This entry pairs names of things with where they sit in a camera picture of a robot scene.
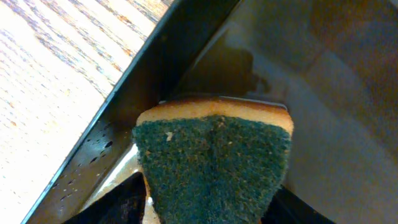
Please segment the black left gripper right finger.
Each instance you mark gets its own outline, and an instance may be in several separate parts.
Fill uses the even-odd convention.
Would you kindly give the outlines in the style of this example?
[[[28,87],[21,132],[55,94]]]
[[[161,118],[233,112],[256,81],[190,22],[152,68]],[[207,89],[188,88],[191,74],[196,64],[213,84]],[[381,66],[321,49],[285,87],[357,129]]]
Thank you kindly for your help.
[[[281,186],[273,196],[261,224],[334,224],[289,189]]]

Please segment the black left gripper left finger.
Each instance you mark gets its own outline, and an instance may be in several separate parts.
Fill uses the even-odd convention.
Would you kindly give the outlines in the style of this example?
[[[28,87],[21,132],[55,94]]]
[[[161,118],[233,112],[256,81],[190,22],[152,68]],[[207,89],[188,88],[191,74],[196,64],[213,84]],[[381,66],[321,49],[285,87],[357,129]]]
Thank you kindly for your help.
[[[141,224],[145,205],[144,176],[136,172],[65,224]]]

